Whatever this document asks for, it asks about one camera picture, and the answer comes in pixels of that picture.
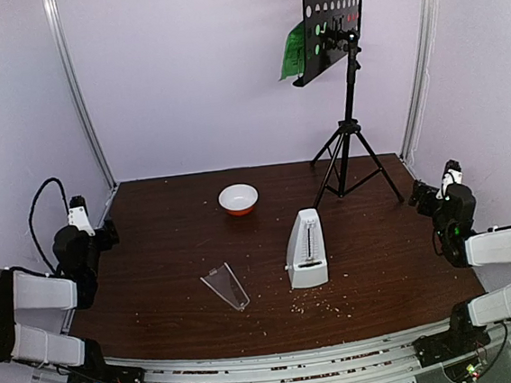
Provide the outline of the clear metronome cover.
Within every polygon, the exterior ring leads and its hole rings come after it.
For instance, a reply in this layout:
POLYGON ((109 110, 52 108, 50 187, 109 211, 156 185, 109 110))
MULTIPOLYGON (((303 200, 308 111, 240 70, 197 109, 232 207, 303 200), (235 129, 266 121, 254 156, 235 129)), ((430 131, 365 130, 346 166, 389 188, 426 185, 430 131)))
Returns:
POLYGON ((226 262, 200 279, 232 309, 242 312, 250 303, 244 287, 226 262))

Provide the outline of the white metronome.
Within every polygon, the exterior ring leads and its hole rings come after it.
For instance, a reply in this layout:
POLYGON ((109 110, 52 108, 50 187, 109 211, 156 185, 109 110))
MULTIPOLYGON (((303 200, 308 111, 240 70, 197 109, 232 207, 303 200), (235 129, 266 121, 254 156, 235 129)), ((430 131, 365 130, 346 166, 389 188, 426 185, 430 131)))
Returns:
POLYGON ((328 263, 317 210, 307 208, 299 211, 289 237, 285 271, 291 287, 308 289, 326 284, 328 263))

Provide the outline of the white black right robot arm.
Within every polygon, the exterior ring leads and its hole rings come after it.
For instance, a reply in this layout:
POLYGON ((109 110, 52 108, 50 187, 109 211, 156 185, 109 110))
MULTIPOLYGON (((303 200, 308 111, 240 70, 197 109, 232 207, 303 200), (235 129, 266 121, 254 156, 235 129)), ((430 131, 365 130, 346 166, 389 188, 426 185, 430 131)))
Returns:
MULTIPOLYGON (((476 199, 453 169, 443 176, 441 187, 417 180, 408 203, 433 221, 433 239, 441 244, 438 254, 455 268, 511 264, 511 226, 483 233, 473 231, 476 199)), ((511 319, 511 284, 454 306, 446 331, 415 340, 422 367, 471 353, 490 342, 487 327, 511 319)))

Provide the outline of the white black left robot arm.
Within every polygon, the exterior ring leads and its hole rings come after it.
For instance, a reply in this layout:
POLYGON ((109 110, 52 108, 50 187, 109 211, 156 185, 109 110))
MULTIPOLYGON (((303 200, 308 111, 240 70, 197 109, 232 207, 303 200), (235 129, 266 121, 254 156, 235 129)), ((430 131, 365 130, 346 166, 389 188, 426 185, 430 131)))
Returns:
POLYGON ((68 383, 143 383, 143 369, 107 363, 95 340, 21 324, 14 315, 18 309, 90 308, 98 289, 101 253, 118 241, 111 219, 96 230, 69 225, 54 236, 52 249, 59 261, 58 273, 0 269, 0 363, 63 369, 68 383))

